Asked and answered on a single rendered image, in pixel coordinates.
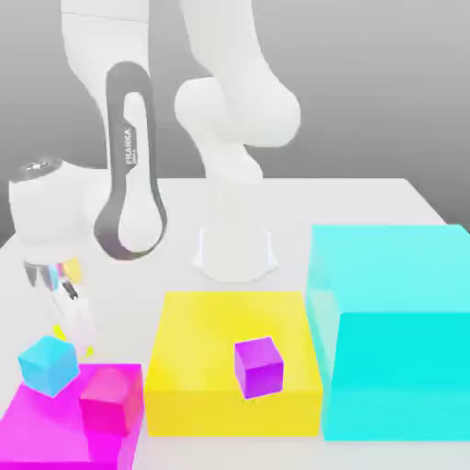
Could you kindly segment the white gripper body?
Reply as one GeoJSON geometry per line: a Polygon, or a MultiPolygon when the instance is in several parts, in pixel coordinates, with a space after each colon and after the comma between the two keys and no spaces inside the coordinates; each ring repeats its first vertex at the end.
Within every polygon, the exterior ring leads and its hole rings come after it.
{"type": "Polygon", "coordinates": [[[72,296],[65,289],[56,289],[52,298],[58,309],[56,320],[62,328],[66,341],[76,350],[96,347],[97,335],[94,317],[84,292],[77,290],[72,296]]]}

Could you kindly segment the small yellow cube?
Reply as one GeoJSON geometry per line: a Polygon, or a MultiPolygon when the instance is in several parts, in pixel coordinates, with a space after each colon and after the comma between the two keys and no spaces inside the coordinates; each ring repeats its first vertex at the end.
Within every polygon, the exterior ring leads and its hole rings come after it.
{"type": "MultiPolygon", "coordinates": [[[[65,342],[68,341],[62,330],[62,327],[58,323],[55,323],[52,326],[52,333],[53,333],[53,336],[59,339],[60,341],[65,341],[65,342]]],[[[78,355],[79,360],[84,360],[84,359],[88,359],[92,357],[94,353],[95,353],[95,349],[93,346],[86,346],[84,349],[79,351],[77,355],[78,355]]]]}

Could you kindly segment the small blue cube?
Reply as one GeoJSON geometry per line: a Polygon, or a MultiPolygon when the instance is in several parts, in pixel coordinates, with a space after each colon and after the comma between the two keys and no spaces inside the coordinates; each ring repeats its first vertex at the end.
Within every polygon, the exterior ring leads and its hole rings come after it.
{"type": "Polygon", "coordinates": [[[47,397],[56,397],[79,374],[74,346],[46,335],[18,356],[24,384],[47,397]]]}

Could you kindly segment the small pink cube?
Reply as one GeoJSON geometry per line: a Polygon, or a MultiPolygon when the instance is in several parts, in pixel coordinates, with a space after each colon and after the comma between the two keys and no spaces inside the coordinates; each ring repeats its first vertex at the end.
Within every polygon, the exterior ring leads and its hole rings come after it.
{"type": "Polygon", "coordinates": [[[89,431],[127,436],[143,411],[141,366],[100,367],[82,391],[79,404],[89,431]]]}

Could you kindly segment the small purple cube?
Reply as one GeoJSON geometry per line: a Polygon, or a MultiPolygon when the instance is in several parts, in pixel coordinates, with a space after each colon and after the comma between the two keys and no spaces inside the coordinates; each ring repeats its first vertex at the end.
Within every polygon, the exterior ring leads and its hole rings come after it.
{"type": "Polygon", "coordinates": [[[282,391],[284,365],[271,337],[234,344],[234,373],[245,399],[282,391]]]}

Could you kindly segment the large magenta box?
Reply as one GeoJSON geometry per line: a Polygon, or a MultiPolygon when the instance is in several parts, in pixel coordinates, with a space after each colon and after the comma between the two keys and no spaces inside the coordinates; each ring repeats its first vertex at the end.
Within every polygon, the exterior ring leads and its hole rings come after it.
{"type": "Polygon", "coordinates": [[[89,431],[79,397],[103,366],[82,364],[56,397],[22,385],[0,419],[0,470],[132,470],[143,411],[130,434],[89,431]]]}

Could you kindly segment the large yellow box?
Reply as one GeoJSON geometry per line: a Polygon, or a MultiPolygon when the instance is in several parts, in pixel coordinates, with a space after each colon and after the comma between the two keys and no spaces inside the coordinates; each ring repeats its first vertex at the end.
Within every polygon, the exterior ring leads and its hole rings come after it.
{"type": "Polygon", "coordinates": [[[319,433],[323,389],[299,292],[166,294],[145,381],[150,436],[319,433]],[[282,389],[247,399],[239,342],[266,339],[284,361],[282,389]]]}

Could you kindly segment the large cyan box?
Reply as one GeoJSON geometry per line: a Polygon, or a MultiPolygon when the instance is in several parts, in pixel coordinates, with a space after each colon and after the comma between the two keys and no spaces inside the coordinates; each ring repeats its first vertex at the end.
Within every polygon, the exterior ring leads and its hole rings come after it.
{"type": "Polygon", "coordinates": [[[306,310],[331,442],[470,442],[470,232],[316,225],[306,310]]]}

